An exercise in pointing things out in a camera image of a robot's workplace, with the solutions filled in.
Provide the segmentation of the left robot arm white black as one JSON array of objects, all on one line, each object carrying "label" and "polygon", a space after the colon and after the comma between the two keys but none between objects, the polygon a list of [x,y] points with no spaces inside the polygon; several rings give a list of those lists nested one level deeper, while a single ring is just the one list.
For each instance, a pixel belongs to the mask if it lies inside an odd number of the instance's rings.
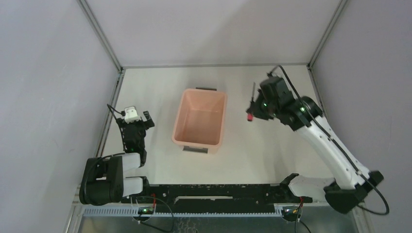
[{"label": "left robot arm white black", "polygon": [[123,152],[99,158],[89,158],[82,177],[79,199],[82,204],[101,206],[120,202],[125,192],[124,171],[142,167],[146,163],[146,131],[155,126],[148,111],[140,116],[126,111],[123,118],[116,118],[120,130]]}]

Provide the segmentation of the red handled screwdriver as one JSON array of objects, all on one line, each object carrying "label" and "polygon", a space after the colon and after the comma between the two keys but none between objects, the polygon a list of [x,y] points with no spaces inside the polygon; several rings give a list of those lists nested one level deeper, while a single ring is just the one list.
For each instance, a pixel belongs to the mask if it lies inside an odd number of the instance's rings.
[{"label": "red handled screwdriver", "polygon": [[252,96],[251,96],[251,100],[250,100],[250,104],[249,107],[246,110],[247,113],[247,121],[253,121],[254,115],[253,115],[253,111],[254,111],[254,106],[255,106],[255,101],[254,101],[254,95],[255,95],[255,88],[256,88],[256,83],[253,82],[253,87],[252,87]]}]

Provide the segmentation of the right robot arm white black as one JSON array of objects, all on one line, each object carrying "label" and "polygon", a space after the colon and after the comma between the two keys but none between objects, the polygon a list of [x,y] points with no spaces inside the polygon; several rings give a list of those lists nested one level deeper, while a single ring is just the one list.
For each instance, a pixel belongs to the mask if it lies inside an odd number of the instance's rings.
[{"label": "right robot arm white black", "polygon": [[269,77],[259,84],[256,100],[247,109],[253,117],[278,119],[305,139],[328,167],[332,178],[309,178],[293,173],[281,184],[281,197],[293,202],[298,197],[326,201],[335,211],[347,214],[383,181],[378,170],[362,165],[332,130],[322,110],[307,96],[294,97],[285,80]]}]

